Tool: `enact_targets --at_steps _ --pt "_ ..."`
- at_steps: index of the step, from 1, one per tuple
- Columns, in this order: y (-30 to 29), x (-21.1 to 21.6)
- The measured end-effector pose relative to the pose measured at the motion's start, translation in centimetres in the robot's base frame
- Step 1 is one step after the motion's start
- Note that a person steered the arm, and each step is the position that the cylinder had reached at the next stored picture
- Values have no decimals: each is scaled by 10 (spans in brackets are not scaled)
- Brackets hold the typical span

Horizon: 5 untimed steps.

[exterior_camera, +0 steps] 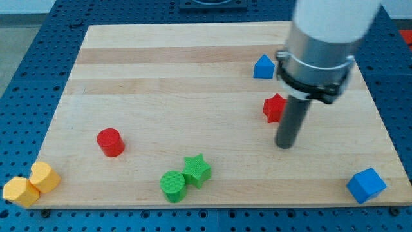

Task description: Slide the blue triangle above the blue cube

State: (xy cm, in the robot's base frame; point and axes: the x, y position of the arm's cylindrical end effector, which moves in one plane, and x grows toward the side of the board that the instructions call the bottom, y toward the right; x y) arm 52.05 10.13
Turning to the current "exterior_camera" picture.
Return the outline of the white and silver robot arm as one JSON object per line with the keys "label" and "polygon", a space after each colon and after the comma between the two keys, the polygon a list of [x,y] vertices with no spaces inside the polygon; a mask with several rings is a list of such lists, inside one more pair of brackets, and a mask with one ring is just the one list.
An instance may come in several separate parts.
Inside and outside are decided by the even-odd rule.
{"label": "white and silver robot arm", "polygon": [[277,79],[299,100],[333,103],[345,91],[355,52],[380,0],[297,0]]}

